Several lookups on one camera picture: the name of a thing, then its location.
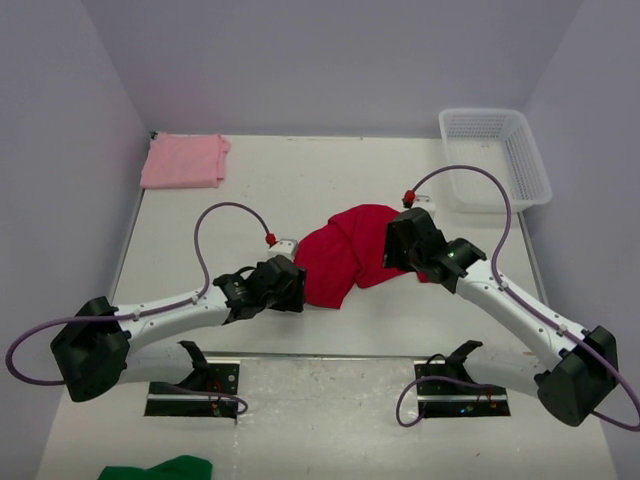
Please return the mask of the red t shirt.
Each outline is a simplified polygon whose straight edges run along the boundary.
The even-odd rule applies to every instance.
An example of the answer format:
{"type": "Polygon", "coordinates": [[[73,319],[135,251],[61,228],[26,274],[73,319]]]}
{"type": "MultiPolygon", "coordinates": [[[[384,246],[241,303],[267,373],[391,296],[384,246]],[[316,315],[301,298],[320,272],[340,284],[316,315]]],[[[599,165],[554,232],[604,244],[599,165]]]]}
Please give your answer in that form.
{"type": "Polygon", "coordinates": [[[383,266],[387,224],[399,212],[363,204],[333,215],[298,245],[294,263],[306,271],[308,304],[339,309],[353,287],[367,289],[401,276],[383,266]]]}

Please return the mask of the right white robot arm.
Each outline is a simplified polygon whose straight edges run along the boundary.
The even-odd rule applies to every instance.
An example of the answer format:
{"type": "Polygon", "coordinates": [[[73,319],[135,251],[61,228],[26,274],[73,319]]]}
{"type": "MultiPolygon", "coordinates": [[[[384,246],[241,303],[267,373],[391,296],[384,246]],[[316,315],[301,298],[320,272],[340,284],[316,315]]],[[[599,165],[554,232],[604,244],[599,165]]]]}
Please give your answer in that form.
{"type": "Polygon", "coordinates": [[[602,326],[588,330],[540,303],[492,268],[469,241],[445,239],[424,209],[397,215],[386,227],[383,265],[422,274],[474,304],[528,349],[490,350],[469,340],[430,370],[456,392],[499,386],[537,398],[560,422],[576,427],[614,390],[617,342],[602,326]]]}

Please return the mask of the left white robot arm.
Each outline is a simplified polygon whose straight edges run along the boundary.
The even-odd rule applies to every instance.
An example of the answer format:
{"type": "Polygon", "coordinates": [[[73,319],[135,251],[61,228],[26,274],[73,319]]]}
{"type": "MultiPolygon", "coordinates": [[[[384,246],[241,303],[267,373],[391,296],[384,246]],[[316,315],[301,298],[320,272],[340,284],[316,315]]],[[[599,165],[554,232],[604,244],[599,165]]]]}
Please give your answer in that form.
{"type": "Polygon", "coordinates": [[[170,347],[160,341],[191,330],[248,320],[265,310],[300,313],[306,272],[283,255],[213,280],[202,294],[178,307],[168,300],[148,311],[117,308],[100,297],[88,308],[100,315],[76,316],[54,337],[51,351],[72,401],[93,400],[116,385],[163,382],[187,393],[208,379],[204,354],[192,341],[170,347]]]}

